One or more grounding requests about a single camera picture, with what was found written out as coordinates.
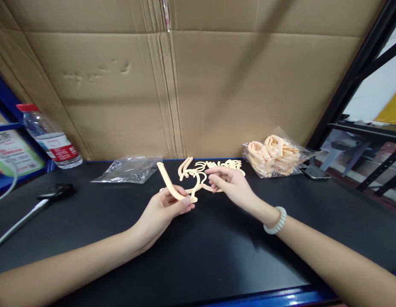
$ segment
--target bag of beige hangers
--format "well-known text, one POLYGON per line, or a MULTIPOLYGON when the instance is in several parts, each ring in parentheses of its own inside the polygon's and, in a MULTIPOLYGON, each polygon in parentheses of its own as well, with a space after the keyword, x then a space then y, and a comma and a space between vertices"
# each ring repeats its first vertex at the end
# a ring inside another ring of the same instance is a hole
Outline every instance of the bag of beige hangers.
POLYGON ((303 163, 319 151, 310 151, 292 140, 280 127, 262 142, 243 144, 243 157, 260 178, 282 177, 302 173, 303 163))

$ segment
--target black shelf frame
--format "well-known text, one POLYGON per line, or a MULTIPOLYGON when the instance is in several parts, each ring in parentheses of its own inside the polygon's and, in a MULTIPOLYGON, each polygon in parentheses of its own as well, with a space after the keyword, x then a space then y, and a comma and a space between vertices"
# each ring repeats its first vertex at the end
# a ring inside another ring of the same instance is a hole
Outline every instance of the black shelf frame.
MULTIPOLYGON (((363 80, 396 56, 396 44, 379 56, 395 28, 396 0, 387 0, 310 138, 307 144, 308 148, 319 150, 332 129, 363 135, 370 140, 382 140, 396 143, 396 130, 381 129, 369 125, 358 125, 341 120, 344 109, 363 80)), ((373 171, 357 189, 363 191, 369 187, 369 185, 395 161, 396 151, 373 171)), ((396 187, 396 176, 385 183, 376 194, 381 196, 388 189, 393 187, 396 187)))

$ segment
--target bracelet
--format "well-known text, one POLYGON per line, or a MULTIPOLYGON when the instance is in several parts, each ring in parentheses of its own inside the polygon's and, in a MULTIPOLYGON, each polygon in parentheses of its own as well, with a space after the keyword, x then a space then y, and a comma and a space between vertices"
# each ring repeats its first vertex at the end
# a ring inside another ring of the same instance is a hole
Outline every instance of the bracelet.
POLYGON ((270 229, 268 227, 266 227, 266 225, 263 225, 263 229, 265 230, 265 232, 268 235, 276 235, 278 232, 280 232, 283 228, 283 225, 286 222, 286 210, 283 207, 275 207, 276 209, 278 209, 280 211, 280 219, 278 221, 278 223, 276 223, 275 227, 270 229))

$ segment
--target hand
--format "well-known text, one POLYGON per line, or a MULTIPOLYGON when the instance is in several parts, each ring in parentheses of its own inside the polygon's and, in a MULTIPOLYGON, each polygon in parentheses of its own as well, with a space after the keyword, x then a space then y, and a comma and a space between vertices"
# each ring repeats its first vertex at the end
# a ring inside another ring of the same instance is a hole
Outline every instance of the hand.
POLYGON ((213 193, 221 188, 231 201, 246 211, 253 200, 257 198, 239 170, 219 166, 209 168, 205 173, 209 175, 213 193))
POLYGON ((175 185, 174 188, 186 198, 178 201, 171 195, 168 188, 163 189, 151 198, 139 220, 129 229, 135 233, 140 253, 153 246, 174 217, 195 208, 195 204, 191 203, 191 196, 182 187, 175 185))

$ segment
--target left hand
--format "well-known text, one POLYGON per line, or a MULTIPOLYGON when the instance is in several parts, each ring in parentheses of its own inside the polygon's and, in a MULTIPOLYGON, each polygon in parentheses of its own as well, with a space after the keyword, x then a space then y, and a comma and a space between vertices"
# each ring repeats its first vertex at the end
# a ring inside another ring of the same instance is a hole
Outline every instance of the left hand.
POLYGON ((174 217, 195 208, 195 204, 191 203, 191 196, 182 187, 175 185, 174 188, 186 198, 178 201, 168 188, 163 189, 151 198, 139 220, 129 229, 135 233, 140 252, 153 246, 174 217))

